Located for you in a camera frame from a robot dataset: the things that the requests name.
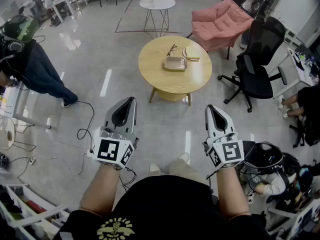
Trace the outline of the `person's left forearm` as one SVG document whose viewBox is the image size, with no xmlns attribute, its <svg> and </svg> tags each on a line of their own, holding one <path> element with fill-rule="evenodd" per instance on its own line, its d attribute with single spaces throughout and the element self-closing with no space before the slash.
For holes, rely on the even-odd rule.
<svg viewBox="0 0 320 240">
<path fill-rule="evenodd" d="M 112 212 L 120 171 L 101 164 L 80 201 L 79 209 L 105 217 Z"/>
</svg>

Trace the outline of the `black mesh office chair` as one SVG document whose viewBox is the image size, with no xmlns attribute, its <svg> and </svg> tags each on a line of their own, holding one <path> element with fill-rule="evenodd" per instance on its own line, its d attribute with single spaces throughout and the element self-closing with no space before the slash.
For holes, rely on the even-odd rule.
<svg viewBox="0 0 320 240">
<path fill-rule="evenodd" d="M 225 104 L 242 92 L 248 103 L 247 112 L 250 113 L 253 109 L 250 98 L 266 100 L 273 97 L 272 81 L 281 79 L 284 85 L 288 84 L 281 67 L 278 67 L 278 73 L 272 76 L 269 76 L 265 69 L 283 43 L 285 33 L 284 25 L 274 17 L 253 20 L 247 47 L 237 56 L 234 75 L 228 77 L 222 74 L 217 77 L 219 81 L 225 79 L 238 86 L 236 92 L 223 101 Z"/>
</svg>

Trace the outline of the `white round side table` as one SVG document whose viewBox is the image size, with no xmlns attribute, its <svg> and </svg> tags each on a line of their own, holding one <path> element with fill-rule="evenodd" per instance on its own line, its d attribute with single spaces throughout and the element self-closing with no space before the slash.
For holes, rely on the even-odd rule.
<svg viewBox="0 0 320 240">
<path fill-rule="evenodd" d="M 170 32 L 169 9 L 176 5 L 175 0 L 153 0 L 152 4 L 148 0 L 141 0 L 140 7 L 146 9 L 146 17 L 144 21 L 143 31 L 145 33 L 154 33 L 156 38 L 162 37 Z M 159 12 L 162 16 L 160 28 L 156 27 L 153 12 Z"/>
</svg>

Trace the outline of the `round wooden table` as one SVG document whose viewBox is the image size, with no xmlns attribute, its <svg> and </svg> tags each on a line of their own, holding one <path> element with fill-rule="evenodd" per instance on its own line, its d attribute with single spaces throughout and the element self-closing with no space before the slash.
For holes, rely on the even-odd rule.
<svg viewBox="0 0 320 240">
<path fill-rule="evenodd" d="M 173 45 L 177 50 L 173 56 L 167 53 Z M 192 46 L 199 52 L 199 60 L 188 60 L 186 70 L 175 72 L 165 69 L 165 59 L 183 57 L 183 50 Z M 140 51 L 138 68 L 143 78 L 152 86 L 149 101 L 155 93 L 167 101 L 187 99 L 192 103 L 191 93 L 204 87 L 212 75 L 212 62 L 208 53 L 195 41 L 182 36 L 162 36 L 148 42 Z"/>
</svg>

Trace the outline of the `person's right forearm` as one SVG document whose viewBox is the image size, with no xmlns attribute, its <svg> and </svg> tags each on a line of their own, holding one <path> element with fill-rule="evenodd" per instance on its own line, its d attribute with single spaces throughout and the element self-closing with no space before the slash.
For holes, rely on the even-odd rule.
<svg viewBox="0 0 320 240">
<path fill-rule="evenodd" d="M 239 182 L 236 170 L 221 169 L 216 173 L 219 208 L 223 216 L 232 220 L 239 216 L 250 216 L 249 204 Z"/>
</svg>

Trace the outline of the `white desk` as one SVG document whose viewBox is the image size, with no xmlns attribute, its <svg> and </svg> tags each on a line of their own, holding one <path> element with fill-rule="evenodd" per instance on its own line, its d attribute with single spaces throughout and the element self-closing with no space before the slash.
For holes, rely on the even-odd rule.
<svg viewBox="0 0 320 240">
<path fill-rule="evenodd" d="M 25 88 L 22 82 L 20 82 L 17 87 L 12 88 L 9 92 L 5 112 L 8 113 L 11 118 L 20 120 L 28 125 L 42 127 L 48 130 L 51 129 L 52 126 L 49 123 L 40 122 L 24 115 L 29 93 L 30 90 Z"/>
<path fill-rule="evenodd" d="M 316 77 L 311 75 L 311 69 L 305 64 L 305 60 L 300 58 L 300 63 L 303 68 L 301 69 L 297 66 L 296 58 L 299 58 L 296 55 L 296 52 L 287 47 L 284 58 L 273 69 L 270 69 L 267 72 L 269 77 L 278 75 L 280 73 L 278 67 L 280 67 L 282 63 L 289 59 L 288 69 L 282 70 L 285 83 L 283 83 L 282 89 L 273 92 L 273 99 L 277 99 L 279 96 L 283 95 L 290 89 L 295 88 L 299 84 L 304 84 L 305 86 L 311 87 L 317 83 Z"/>
<path fill-rule="evenodd" d="M 61 23 L 64 22 L 62 16 L 61 16 L 61 13 L 59 12 L 58 8 L 57 8 L 57 5 L 61 4 L 61 3 L 66 3 L 70 13 L 71 13 L 71 16 L 73 19 L 77 19 L 77 12 L 76 10 L 73 8 L 72 4 L 71 4 L 71 0 L 55 0 L 53 3 L 52 3 L 52 8 L 55 12 L 55 14 L 57 15 L 58 19 L 60 20 Z"/>
</svg>

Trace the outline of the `person's right white shoe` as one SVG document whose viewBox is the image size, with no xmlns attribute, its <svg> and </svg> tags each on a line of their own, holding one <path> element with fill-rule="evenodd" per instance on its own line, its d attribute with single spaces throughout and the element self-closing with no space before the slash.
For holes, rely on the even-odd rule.
<svg viewBox="0 0 320 240">
<path fill-rule="evenodd" d="M 183 160 L 186 164 L 190 165 L 190 154 L 188 152 L 182 153 L 178 159 Z"/>
</svg>

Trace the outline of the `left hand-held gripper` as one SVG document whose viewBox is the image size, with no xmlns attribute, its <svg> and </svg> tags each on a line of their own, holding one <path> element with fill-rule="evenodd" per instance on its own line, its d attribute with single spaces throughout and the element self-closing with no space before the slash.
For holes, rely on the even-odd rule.
<svg viewBox="0 0 320 240">
<path fill-rule="evenodd" d="M 124 169 L 137 148 L 134 134 L 137 102 L 127 97 L 114 104 L 106 113 L 104 126 L 94 132 L 92 158 L 102 164 Z M 114 131 L 120 129 L 125 133 Z"/>
</svg>

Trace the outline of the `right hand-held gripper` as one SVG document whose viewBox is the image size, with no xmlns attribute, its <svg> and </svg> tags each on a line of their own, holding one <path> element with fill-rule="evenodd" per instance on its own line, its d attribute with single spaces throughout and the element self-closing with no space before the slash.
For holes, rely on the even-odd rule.
<svg viewBox="0 0 320 240">
<path fill-rule="evenodd" d="M 224 110 L 207 105 L 205 125 L 209 138 L 202 144 L 215 171 L 235 167 L 244 160 L 243 141 L 238 139 L 234 122 Z"/>
</svg>

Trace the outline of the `white storage rack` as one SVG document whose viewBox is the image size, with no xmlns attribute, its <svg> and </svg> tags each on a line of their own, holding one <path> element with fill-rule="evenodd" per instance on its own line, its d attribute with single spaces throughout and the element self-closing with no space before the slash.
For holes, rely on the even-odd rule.
<svg viewBox="0 0 320 240">
<path fill-rule="evenodd" d="M 69 215 L 27 184 L 0 184 L 0 240 L 53 240 Z"/>
</svg>

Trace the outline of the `person's black printed t-shirt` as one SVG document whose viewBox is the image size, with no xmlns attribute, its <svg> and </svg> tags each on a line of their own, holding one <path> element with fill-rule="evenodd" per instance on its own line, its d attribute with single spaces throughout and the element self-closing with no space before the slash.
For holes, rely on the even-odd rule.
<svg viewBox="0 0 320 240">
<path fill-rule="evenodd" d="M 110 215 L 73 211 L 53 240 L 272 240 L 258 217 L 226 220 L 203 183 L 172 176 L 136 182 Z"/>
</svg>

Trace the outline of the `person's beige trousers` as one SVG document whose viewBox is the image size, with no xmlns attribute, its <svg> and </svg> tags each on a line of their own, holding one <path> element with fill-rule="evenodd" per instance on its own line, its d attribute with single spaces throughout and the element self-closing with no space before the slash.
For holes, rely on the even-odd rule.
<svg viewBox="0 0 320 240">
<path fill-rule="evenodd" d="M 167 166 L 167 172 L 161 171 L 159 175 L 178 176 L 198 183 L 206 183 L 205 178 L 198 171 L 180 158 L 170 162 Z"/>
</svg>

